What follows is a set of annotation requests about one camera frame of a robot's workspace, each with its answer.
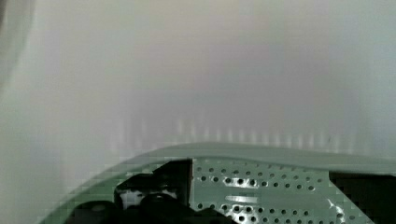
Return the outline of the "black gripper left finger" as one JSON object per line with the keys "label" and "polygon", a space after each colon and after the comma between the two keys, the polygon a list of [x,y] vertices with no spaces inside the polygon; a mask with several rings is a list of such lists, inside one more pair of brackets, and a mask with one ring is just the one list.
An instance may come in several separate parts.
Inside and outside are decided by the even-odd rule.
{"label": "black gripper left finger", "polygon": [[138,206],[155,193],[163,193],[188,205],[191,194],[192,160],[169,161],[148,174],[132,175],[118,184],[113,193],[120,209]]}

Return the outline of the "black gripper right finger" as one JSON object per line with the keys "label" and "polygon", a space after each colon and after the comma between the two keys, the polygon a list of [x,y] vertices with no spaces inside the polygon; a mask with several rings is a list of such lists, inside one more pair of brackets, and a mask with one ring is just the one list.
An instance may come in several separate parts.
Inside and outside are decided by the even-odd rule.
{"label": "black gripper right finger", "polygon": [[329,178],[375,224],[395,224],[395,176],[329,172]]}

